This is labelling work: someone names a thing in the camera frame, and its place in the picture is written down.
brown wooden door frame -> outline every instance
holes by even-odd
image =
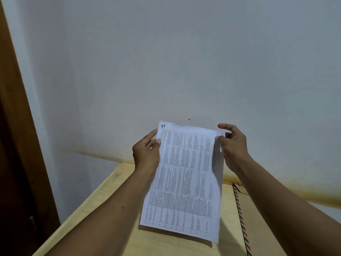
[[[38,228],[46,240],[60,222],[1,1],[0,104],[33,197]]]

skin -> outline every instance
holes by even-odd
[[[288,255],[339,255],[341,224],[293,194],[248,153],[245,135],[234,125],[218,137],[226,165],[242,181],[260,214]],[[46,255],[120,255],[160,162],[157,129],[133,146],[135,170],[96,210]]]

forearm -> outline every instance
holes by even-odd
[[[339,254],[339,223],[293,194],[251,157],[235,162],[237,176],[288,255]]]
[[[135,169],[113,195],[47,255],[118,255],[124,249],[152,177],[150,170]]]

printed document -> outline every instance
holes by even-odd
[[[160,164],[145,197],[140,224],[219,241],[224,130],[160,121]]]

person's left hand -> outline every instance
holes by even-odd
[[[135,169],[144,168],[154,173],[159,166],[161,139],[151,140],[157,132],[158,130],[154,129],[133,146]]]

